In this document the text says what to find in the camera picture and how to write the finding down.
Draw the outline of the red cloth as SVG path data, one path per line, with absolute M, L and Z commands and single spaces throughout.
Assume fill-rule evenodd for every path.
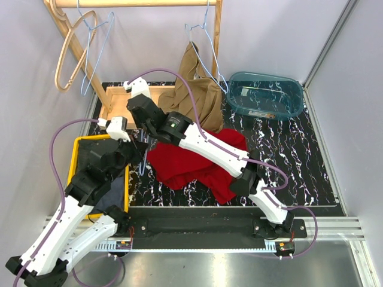
M 156 171 L 156 179 L 173 190 L 180 190 L 197 180 L 210 188 L 219 204 L 225 204 L 236 196 L 229 188 L 233 177 L 222 167 L 192 151 L 159 142 L 148 152 L 147 158 Z

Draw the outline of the tan brown skirt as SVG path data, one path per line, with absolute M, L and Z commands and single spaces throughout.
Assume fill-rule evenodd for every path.
M 197 51 L 197 46 L 189 43 L 178 70 L 178 74 L 187 81 L 193 93 L 197 112 L 194 112 L 187 87 L 179 78 L 176 79 L 172 90 L 167 90 L 159 96 L 158 107 L 164 112 L 179 112 L 193 121 L 198 118 L 201 128 L 218 133 L 223 128 L 222 91 L 214 80 L 206 75 Z

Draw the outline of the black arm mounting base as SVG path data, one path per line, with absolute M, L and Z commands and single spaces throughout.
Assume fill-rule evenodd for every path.
M 307 239 L 294 218 L 290 233 L 277 234 L 257 207 L 129 208 L 133 249 L 148 252 L 266 251 L 267 240 Z

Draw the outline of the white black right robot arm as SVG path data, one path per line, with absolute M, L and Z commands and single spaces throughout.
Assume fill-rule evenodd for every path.
M 239 196 L 248 197 L 261 209 L 275 235 L 285 237 L 292 232 L 294 215 L 266 185 L 259 169 L 265 163 L 219 140 L 179 112 L 164 113 L 143 94 L 129 99 L 126 108 L 136 126 L 152 138 L 202 156 L 228 172 L 233 177 L 230 189 Z

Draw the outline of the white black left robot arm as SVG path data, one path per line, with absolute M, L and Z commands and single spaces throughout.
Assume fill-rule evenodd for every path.
M 71 234 L 128 165 L 138 164 L 147 144 L 111 138 L 80 141 L 77 166 L 65 188 L 64 201 L 33 245 L 11 257 L 6 268 L 26 286 L 62 286 L 74 266 L 98 243 L 130 232 L 129 215 L 111 205 L 82 235 Z

